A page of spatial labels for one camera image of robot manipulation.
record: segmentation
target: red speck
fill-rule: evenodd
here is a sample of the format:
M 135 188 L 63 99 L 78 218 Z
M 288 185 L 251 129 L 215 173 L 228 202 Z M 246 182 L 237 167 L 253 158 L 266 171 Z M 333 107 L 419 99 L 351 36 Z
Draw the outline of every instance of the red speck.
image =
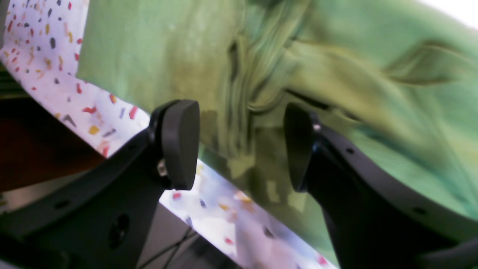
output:
M 328 262 L 327 262 L 327 260 L 326 260 L 324 257 L 320 256 L 320 258 L 319 258 L 319 264 L 320 264 L 320 265 L 326 265 L 326 264 L 328 264 Z
M 110 94 L 109 99 L 111 100 L 112 103 L 116 103 L 116 97 L 114 95 Z
M 103 148 L 103 156 L 106 158 L 108 157 L 109 146 Z
M 83 112 L 88 112 L 90 114 L 93 114 L 96 112 L 96 106 L 94 106 L 93 108 L 89 108 L 89 107 L 85 107 L 83 110 Z
M 134 119 L 134 116 L 136 115 L 136 111 L 138 110 L 137 106 L 133 106 L 133 108 L 130 111 L 130 119 Z
M 173 200 L 178 200 L 179 198 L 181 198 L 181 193 L 180 192 L 177 192 L 177 193 L 173 194 Z
M 76 92 L 81 94 L 83 91 L 81 90 L 80 83 L 76 84 Z
M 227 237 L 226 237 L 226 239 L 224 239 L 224 241 L 225 241 L 226 244 L 228 244 L 228 245 L 233 245 L 233 244 L 234 244 L 234 242 L 233 242 L 231 239 L 227 238 Z

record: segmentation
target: dark brown surface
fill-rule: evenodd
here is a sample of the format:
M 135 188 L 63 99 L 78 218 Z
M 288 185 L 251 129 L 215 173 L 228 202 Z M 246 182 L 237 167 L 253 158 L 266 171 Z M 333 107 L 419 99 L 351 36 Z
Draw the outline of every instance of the dark brown surface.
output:
M 0 100 L 0 192 L 74 174 L 102 160 L 33 99 Z

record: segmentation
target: metal bolt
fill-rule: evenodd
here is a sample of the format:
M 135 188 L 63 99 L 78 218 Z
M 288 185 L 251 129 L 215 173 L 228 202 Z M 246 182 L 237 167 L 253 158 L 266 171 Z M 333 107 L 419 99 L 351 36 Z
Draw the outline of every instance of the metal bolt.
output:
M 166 163 L 164 162 L 164 159 L 159 161 L 157 168 L 160 176 L 165 177 L 168 175 L 168 170 L 166 169 Z
M 314 124 L 314 131 L 316 132 L 320 131 L 320 125 Z

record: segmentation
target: green fabric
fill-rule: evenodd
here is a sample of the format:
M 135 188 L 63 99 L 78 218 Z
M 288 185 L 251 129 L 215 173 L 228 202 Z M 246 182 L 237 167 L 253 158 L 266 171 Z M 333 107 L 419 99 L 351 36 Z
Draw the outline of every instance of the green fabric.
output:
M 477 64 L 473 31 L 412 0 L 103 0 L 77 76 L 149 112 L 198 100 L 202 158 L 336 262 L 288 179 L 286 103 L 327 104 L 384 170 L 478 219 Z

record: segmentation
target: yellow speck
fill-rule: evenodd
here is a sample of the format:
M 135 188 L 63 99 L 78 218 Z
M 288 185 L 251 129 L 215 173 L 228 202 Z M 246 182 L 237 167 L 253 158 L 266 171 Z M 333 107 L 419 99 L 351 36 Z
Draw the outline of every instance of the yellow speck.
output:
M 52 62 L 48 58 L 44 58 L 43 61 L 46 63 L 46 68 L 50 70 L 52 68 Z
M 241 197 L 240 200 L 243 201 L 243 202 L 252 202 L 252 200 L 247 196 Z
M 224 211 L 229 210 L 229 207 L 228 207 L 228 206 L 223 205 L 223 204 L 221 204 L 221 203 L 219 204 L 219 207 L 220 207 L 222 210 L 224 210 Z
M 199 165 L 199 166 L 196 168 L 196 174 L 201 175 L 202 169 L 204 169 L 204 166 Z
M 98 127 L 96 127 L 95 125 L 91 126 L 88 133 L 92 134 L 92 135 L 96 135 L 96 133 L 98 133 L 99 129 Z

